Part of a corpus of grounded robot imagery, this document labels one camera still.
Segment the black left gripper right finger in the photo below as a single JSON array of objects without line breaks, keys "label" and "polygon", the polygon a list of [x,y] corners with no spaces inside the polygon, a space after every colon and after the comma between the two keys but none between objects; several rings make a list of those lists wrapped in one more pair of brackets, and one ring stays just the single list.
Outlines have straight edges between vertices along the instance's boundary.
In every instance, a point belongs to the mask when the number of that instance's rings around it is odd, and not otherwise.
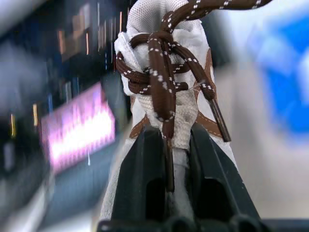
[{"label": "black left gripper right finger", "polygon": [[191,202],[198,219],[260,218],[236,165],[199,124],[191,129],[189,167]]}]

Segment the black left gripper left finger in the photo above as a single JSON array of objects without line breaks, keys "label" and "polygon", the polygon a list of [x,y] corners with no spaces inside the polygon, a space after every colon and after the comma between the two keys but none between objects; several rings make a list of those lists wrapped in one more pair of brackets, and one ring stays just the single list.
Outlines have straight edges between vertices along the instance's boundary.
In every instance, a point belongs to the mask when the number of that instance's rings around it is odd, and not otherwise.
[{"label": "black left gripper left finger", "polygon": [[170,141],[144,126],[122,161],[112,220],[163,221],[166,193],[174,191]]}]

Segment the white sneaker with brown laces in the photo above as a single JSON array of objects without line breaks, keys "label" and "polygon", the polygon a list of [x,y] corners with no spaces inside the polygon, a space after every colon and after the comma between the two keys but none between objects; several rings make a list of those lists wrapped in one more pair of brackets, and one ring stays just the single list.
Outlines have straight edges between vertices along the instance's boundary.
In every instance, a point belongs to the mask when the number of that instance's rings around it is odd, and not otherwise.
[{"label": "white sneaker with brown laces", "polygon": [[137,0],[126,32],[115,41],[116,67],[130,97],[133,124],[111,166],[101,219],[112,218],[120,167],[143,126],[158,128],[168,143],[175,174],[171,209],[191,218],[185,190],[190,130],[201,125],[224,156],[234,161],[217,105],[211,50],[200,19],[213,10],[251,10],[272,0]]}]

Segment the pink glowing screen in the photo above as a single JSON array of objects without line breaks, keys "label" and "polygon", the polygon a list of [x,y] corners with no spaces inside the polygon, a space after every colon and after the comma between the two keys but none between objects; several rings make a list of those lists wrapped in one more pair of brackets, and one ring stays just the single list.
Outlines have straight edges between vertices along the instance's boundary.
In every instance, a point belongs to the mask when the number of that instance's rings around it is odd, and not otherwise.
[{"label": "pink glowing screen", "polygon": [[96,83],[41,119],[41,141],[59,173],[115,140],[115,118]]}]

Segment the blue box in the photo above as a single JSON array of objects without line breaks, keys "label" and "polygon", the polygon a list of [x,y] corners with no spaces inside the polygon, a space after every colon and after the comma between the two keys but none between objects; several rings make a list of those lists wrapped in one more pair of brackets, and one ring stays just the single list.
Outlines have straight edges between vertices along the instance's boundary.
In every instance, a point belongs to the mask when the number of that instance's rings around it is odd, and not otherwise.
[{"label": "blue box", "polygon": [[309,10],[280,14],[248,40],[262,75],[275,130],[309,140]]}]

